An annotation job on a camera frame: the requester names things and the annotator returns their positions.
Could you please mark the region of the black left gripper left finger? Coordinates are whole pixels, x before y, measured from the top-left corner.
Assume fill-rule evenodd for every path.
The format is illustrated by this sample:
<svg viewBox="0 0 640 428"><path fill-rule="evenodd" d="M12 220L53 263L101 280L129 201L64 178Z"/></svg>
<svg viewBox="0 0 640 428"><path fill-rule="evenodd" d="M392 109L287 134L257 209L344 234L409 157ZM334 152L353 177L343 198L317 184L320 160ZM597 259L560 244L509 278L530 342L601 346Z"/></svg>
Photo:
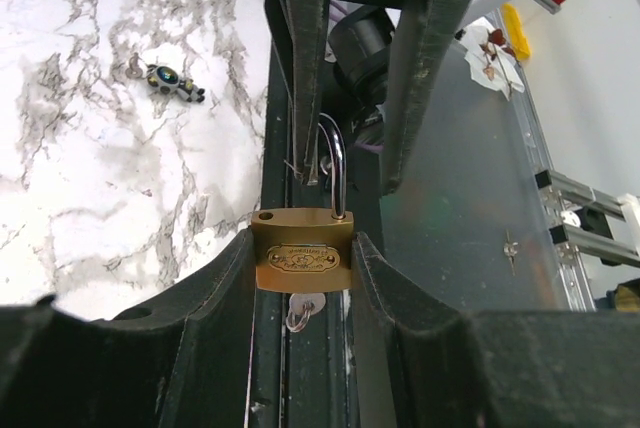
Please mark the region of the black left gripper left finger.
<svg viewBox="0 0 640 428"><path fill-rule="evenodd" d="M110 321L51 299L1 311L5 427L240 427L254 304L242 230L210 263Z"/></svg>

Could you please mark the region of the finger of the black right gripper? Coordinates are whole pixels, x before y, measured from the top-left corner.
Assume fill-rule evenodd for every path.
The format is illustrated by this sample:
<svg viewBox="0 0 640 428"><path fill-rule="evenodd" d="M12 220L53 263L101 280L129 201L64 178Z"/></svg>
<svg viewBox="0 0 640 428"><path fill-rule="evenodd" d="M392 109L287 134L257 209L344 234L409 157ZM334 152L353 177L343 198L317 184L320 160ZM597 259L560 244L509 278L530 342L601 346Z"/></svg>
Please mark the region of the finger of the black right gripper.
<svg viewBox="0 0 640 428"><path fill-rule="evenodd" d="M315 185L328 0L265 0L265 12L289 95L294 174Z"/></svg>
<svg viewBox="0 0 640 428"><path fill-rule="evenodd" d="M404 0L390 51L381 191L400 187L438 70L472 0Z"/></svg>

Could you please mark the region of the small silver key with ring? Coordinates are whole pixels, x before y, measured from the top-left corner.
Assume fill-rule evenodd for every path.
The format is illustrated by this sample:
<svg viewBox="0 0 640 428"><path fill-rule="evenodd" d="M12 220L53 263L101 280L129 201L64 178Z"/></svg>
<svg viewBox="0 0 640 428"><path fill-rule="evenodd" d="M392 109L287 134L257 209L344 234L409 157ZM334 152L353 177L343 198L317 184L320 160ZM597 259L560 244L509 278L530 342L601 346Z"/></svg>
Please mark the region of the small silver key with ring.
<svg viewBox="0 0 640 428"><path fill-rule="evenodd" d="M325 305L326 296L323 293L292 294L285 319L286 328L292 333L299 333Z"/></svg>

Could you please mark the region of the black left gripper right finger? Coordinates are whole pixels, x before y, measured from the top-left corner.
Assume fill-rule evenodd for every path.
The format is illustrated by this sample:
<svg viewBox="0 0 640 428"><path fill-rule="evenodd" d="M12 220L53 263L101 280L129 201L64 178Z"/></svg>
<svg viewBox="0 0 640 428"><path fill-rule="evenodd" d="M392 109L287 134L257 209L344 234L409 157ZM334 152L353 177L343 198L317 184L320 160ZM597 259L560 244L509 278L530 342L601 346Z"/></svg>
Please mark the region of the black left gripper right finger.
<svg viewBox="0 0 640 428"><path fill-rule="evenodd" d="M365 427L635 427L639 318L616 311L460 312L352 243Z"/></svg>

